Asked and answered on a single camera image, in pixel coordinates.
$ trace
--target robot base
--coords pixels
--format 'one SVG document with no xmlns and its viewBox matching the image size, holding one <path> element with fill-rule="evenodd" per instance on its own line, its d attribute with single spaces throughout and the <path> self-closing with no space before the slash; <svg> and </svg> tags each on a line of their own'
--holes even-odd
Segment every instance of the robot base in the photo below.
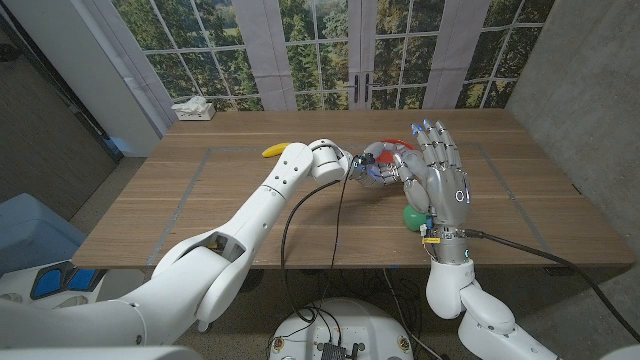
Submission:
<svg viewBox="0 0 640 360">
<path fill-rule="evenodd" d="M 320 302 L 309 306 L 320 307 Z M 276 341 L 269 349 L 271 360 L 281 359 L 324 359 L 324 344 L 329 342 L 329 331 L 333 338 L 331 347 L 335 357 L 331 359 L 351 358 L 352 352 L 358 348 L 357 360 L 410 360 L 413 359 L 413 352 L 409 345 L 409 336 L 400 323 L 381 309 L 350 298 L 325 299 L 322 302 L 322 310 L 333 315 L 340 329 L 334 320 L 324 314 L 324 319 L 329 324 L 329 329 L 325 322 L 318 316 L 315 322 L 306 329 L 295 333 L 289 337 L 284 337 L 309 325 L 302 321 L 296 314 L 289 316 L 276 330 L 274 337 Z M 310 311 L 302 310 L 305 317 L 311 315 Z M 341 346 L 344 352 L 338 348 L 338 338 L 342 334 Z"/>
</svg>

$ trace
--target window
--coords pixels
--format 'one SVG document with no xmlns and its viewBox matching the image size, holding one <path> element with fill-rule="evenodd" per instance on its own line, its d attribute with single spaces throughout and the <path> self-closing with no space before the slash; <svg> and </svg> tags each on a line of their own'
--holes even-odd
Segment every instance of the window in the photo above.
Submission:
<svg viewBox="0 0 640 360">
<path fill-rule="evenodd" d="M 492 0 L 457 108 L 503 108 L 554 0 Z"/>
<path fill-rule="evenodd" d="M 174 102 L 263 110 L 231 0 L 112 0 Z"/>
<path fill-rule="evenodd" d="M 280 0 L 298 110 L 349 109 L 347 0 Z"/>
<path fill-rule="evenodd" d="M 444 0 L 378 0 L 372 109 L 420 109 Z"/>
</svg>

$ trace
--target table surface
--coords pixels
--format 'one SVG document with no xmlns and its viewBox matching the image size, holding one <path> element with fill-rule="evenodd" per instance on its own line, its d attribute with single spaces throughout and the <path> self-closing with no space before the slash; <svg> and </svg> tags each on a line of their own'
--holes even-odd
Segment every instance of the table surface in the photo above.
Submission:
<svg viewBox="0 0 640 360">
<path fill-rule="evenodd" d="M 412 122 L 442 120 L 471 179 L 467 228 L 551 251 L 580 265 L 626 266 L 635 258 L 622 238 L 563 172 L 501 109 L 217 113 L 178 122 L 145 161 L 73 257 L 80 267 L 145 268 L 183 239 L 216 228 L 236 212 L 277 161 L 261 152 L 281 142 L 329 138 L 360 153 L 381 138 L 415 143 Z M 307 181 L 287 204 L 254 261 L 280 266 L 291 208 L 317 186 Z M 291 268 L 328 268 L 341 186 L 297 211 L 285 251 Z M 419 234 L 403 224 L 402 185 L 346 185 L 337 268 L 424 267 Z M 488 240 L 469 240 L 478 265 L 545 266 L 549 261 Z"/>
</svg>

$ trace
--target humanoid robot hand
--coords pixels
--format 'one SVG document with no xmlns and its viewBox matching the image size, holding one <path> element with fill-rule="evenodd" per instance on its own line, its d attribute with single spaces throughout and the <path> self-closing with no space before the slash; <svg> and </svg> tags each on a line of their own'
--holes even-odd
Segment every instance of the humanoid robot hand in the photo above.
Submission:
<svg viewBox="0 0 640 360">
<path fill-rule="evenodd" d="M 414 210 L 431 214 L 434 224 L 457 228 L 466 221 L 471 206 L 469 179 L 462 171 L 458 148 L 440 122 L 433 127 L 424 120 L 424 128 L 416 124 L 411 128 L 422 154 L 403 145 L 373 143 L 363 155 L 355 156 L 350 178 L 366 187 L 402 181 Z M 385 150 L 392 154 L 394 162 L 376 163 Z"/>
</svg>

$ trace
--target gray wall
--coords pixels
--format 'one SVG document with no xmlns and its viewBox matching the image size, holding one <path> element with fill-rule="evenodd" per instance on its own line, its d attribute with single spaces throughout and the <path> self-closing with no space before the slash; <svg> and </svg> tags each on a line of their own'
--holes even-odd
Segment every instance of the gray wall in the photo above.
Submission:
<svg viewBox="0 0 640 360">
<path fill-rule="evenodd" d="M 640 250 L 639 2 L 557 0 L 507 110 Z"/>
</svg>

